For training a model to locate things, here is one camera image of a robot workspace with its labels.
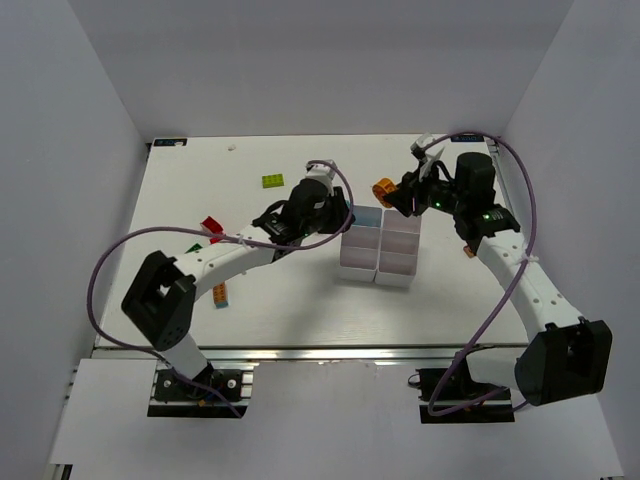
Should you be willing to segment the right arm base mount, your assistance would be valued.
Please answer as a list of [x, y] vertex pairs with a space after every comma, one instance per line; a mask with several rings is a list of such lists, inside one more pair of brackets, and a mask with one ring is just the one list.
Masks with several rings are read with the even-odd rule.
[[[511, 393], [502, 390], [498, 395], [476, 402], [456, 412], [433, 416], [428, 411], [428, 404], [438, 381], [446, 372], [445, 368], [417, 369], [407, 379], [409, 388], [418, 394], [418, 406], [420, 422], [425, 425], [463, 425], [463, 424], [499, 424], [513, 423], [515, 413]], [[491, 384], [479, 384], [473, 382], [466, 373], [454, 374], [443, 387], [441, 393], [434, 402], [434, 411], [456, 407], [459, 404], [471, 401], [496, 390]]]

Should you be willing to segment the left blue corner label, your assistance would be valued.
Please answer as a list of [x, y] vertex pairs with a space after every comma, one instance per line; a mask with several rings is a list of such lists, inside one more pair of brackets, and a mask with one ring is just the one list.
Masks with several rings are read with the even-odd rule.
[[184, 147], [187, 145], [187, 138], [156, 138], [153, 147]]

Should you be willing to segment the brown lego brick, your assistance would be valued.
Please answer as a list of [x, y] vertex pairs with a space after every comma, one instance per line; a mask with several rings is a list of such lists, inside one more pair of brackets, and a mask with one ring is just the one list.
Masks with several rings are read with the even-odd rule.
[[467, 257], [469, 258], [474, 258], [476, 255], [475, 253], [471, 250], [471, 248], [468, 245], [465, 245], [463, 248], [465, 254], [467, 255]]
[[226, 283], [222, 282], [212, 289], [213, 304], [216, 309], [222, 309], [229, 306], [228, 291]]

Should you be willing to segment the orange round lego piece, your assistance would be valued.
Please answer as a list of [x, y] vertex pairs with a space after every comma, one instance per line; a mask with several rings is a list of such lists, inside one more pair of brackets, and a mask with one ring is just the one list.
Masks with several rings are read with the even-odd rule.
[[372, 186], [374, 197], [385, 208], [392, 208], [392, 205], [386, 200], [386, 196], [396, 190], [396, 184], [389, 178], [382, 178]]

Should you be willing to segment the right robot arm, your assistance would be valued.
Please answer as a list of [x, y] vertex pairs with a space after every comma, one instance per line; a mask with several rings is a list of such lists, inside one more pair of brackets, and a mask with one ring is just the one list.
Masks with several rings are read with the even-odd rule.
[[399, 183], [382, 179], [372, 191], [406, 217], [429, 208], [451, 215], [456, 233], [494, 275], [525, 328], [524, 348], [473, 345], [456, 356], [454, 374], [464, 391], [514, 389], [533, 406], [598, 393], [613, 334], [604, 321], [587, 320], [527, 252], [519, 223], [495, 200], [494, 182], [491, 157], [471, 152], [458, 156], [453, 173], [428, 160]]

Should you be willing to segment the lime green lego brick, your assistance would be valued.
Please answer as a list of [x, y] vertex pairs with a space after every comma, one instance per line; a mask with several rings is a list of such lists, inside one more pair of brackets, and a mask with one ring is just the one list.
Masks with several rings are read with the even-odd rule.
[[270, 174], [261, 177], [261, 183], [263, 189], [280, 188], [285, 185], [283, 174]]

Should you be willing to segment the aluminium rail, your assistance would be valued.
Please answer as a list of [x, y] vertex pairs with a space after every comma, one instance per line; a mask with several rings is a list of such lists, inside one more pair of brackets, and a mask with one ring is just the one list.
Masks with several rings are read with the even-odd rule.
[[362, 361], [378, 365], [406, 364], [419, 368], [433, 365], [443, 368], [460, 351], [460, 345], [409, 346], [310, 346], [310, 347], [202, 347], [184, 353], [162, 356], [185, 372], [204, 361], [216, 368], [250, 368], [262, 362], [336, 363]]

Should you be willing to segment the dark green lego brick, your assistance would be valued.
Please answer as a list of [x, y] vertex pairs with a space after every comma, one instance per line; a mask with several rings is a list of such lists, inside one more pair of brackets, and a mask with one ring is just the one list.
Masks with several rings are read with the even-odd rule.
[[202, 245], [199, 243], [194, 243], [187, 251], [186, 253], [193, 253], [193, 252], [197, 252], [199, 250], [202, 249]]

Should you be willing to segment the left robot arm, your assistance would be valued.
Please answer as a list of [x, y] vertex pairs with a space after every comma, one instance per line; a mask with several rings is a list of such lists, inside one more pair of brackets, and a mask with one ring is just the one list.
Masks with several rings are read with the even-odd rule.
[[215, 286], [272, 264], [310, 235], [340, 234], [353, 223], [353, 203], [340, 187], [303, 179], [240, 233], [195, 252], [143, 261], [121, 304], [123, 313], [184, 383], [204, 389], [220, 382], [189, 333], [194, 304]]

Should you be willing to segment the right white divided container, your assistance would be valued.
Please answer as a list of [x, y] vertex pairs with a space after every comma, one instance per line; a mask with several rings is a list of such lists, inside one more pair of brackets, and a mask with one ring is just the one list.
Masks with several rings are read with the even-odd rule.
[[382, 217], [377, 271], [378, 285], [408, 288], [416, 276], [421, 218], [386, 210]]

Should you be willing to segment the red arch lego piece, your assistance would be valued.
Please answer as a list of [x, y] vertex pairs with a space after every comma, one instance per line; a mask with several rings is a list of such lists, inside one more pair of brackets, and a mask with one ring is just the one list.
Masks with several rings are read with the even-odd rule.
[[202, 220], [200, 225], [204, 231], [211, 234], [222, 234], [224, 232], [223, 226], [211, 216], [207, 216]]

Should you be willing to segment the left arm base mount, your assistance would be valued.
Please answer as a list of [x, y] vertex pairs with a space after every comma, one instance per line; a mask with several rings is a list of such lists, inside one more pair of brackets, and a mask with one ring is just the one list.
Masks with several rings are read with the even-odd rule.
[[147, 408], [151, 418], [241, 419], [253, 387], [253, 371], [216, 369], [208, 386], [180, 380], [170, 369], [155, 372]]

